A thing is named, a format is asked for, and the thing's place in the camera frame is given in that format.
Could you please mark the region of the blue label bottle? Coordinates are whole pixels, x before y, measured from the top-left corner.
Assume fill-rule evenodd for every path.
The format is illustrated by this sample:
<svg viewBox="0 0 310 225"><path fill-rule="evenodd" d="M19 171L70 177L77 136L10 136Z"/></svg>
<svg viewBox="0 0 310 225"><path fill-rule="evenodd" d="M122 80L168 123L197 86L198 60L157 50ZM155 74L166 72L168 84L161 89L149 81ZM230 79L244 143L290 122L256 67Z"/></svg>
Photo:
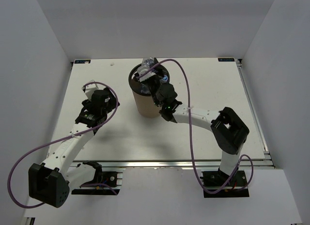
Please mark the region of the blue label bottle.
<svg viewBox="0 0 310 225"><path fill-rule="evenodd" d="M141 65L137 69L139 76L147 72L155 64L155 59L153 57L143 58Z"/></svg>
<svg viewBox="0 0 310 225"><path fill-rule="evenodd" d="M164 75L164 77L161 78L161 81L165 83L165 82L168 81L168 79L169 79L168 76L167 76L167 75Z"/></svg>

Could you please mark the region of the green label crushed bottle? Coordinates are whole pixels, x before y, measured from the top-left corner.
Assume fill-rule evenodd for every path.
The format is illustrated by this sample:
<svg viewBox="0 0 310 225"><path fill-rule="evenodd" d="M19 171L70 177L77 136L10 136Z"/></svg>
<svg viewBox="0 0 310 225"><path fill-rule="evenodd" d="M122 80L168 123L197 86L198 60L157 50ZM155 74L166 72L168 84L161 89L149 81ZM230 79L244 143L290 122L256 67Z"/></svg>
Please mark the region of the green label crushed bottle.
<svg viewBox="0 0 310 225"><path fill-rule="evenodd" d="M141 94L146 94L146 95L149 95L149 94L151 94L150 93L150 90L149 90L149 87L147 86L147 85L142 85L141 87L140 87L140 93Z"/></svg>

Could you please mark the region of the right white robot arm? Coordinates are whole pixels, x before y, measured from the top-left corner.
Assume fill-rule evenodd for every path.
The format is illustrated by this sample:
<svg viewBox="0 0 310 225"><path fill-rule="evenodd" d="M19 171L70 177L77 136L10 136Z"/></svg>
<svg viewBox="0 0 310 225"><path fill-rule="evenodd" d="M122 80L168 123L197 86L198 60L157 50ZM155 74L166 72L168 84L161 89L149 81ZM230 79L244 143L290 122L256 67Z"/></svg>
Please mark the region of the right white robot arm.
<svg viewBox="0 0 310 225"><path fill-rule="evenodd" d="M164 120L192 124L212 132L222 150L219 181L226 186L235 182L234 168L249 135L249 128L235 111L230 107L220 111L190 108L176 100L177 93L172 84L161 83L156 75L145 80L145 84L148 85L155 105L161 107L159 113Z"/></svg>

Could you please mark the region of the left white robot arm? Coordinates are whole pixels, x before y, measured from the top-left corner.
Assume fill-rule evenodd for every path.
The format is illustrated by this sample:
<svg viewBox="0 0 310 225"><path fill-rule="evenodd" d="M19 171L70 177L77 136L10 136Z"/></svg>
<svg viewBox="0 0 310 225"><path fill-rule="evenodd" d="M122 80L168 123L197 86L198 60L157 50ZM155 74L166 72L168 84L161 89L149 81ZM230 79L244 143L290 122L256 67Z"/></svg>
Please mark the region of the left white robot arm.
<svg viewBox="0 0 310 225"><path fill-rule="evenodd" d="M108 87L100 90L97 86L84 88L87 99L75 120L69 139L62 141L56 150L41 164L29 168L29 195L55 208L61 207L70 192L82 185L102 186L107 182L102 166L94 161L85 161L70 169L84 146L99 130L108 113L119 103Z"/></svg>

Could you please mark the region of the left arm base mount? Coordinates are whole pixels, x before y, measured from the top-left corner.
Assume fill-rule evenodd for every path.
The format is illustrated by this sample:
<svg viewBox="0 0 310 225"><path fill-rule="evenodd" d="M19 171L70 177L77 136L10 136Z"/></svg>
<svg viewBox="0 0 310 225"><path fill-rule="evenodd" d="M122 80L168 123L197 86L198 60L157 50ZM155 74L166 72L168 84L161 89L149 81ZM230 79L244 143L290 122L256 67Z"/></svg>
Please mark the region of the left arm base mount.
<svg viewBox="0 0 310 225"><path fill-rule="evenodd" d="M103 167L95 161L84 161L71 168L67 174L72 195L118 195L124 170Z"/></svg>

